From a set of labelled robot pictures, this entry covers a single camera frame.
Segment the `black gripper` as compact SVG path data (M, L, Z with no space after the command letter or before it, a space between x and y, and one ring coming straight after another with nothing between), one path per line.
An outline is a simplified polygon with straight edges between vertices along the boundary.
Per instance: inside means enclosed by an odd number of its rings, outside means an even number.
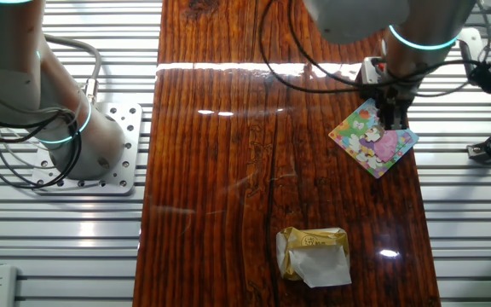
M358 83L361 85L360 98L365 101L361 109L378 110L379 124L384 129L408 128L407 110L417 94L419 78L396 81L387 86L378 85L383 83L381 78L358 78Z

